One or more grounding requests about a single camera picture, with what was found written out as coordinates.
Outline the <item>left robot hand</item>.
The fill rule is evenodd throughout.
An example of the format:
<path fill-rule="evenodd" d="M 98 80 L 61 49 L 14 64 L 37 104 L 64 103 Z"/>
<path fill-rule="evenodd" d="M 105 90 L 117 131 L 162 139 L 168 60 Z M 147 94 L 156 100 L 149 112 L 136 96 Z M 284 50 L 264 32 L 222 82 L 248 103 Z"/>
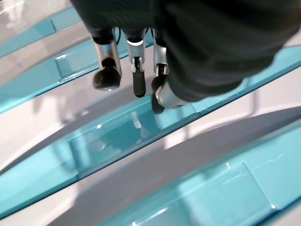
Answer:
<path fill-rule="evenodd" d="M 269 67 L 301 25 L 298 0 L 74 0 L 96 45 L 109 31 L 154 29 L 168 70 L 152 81 L 152 109 L 218 96 Z"/>

